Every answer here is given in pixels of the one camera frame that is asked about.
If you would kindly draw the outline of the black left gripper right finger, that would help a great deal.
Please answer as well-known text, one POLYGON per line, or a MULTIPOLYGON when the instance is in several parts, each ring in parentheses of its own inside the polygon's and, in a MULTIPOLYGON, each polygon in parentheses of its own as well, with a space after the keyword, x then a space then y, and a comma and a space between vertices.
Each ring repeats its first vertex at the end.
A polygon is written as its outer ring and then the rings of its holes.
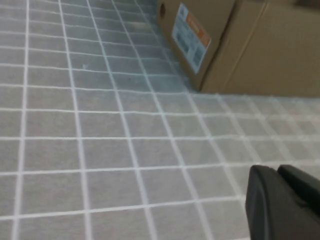
POLYGON ((288 164, 278 167, 277 173, 300 200, 301 206, 320 216, 320 180, 288 164))

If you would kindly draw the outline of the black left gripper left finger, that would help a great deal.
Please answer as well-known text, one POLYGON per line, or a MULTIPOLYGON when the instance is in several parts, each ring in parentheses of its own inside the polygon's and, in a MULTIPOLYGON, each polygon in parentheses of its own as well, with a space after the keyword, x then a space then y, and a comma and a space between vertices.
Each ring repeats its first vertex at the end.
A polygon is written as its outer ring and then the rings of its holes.
POLYGON ((302 206, 278 169, 252 165, 245 211, 252 240, 318 240, 320 217, 302 206))

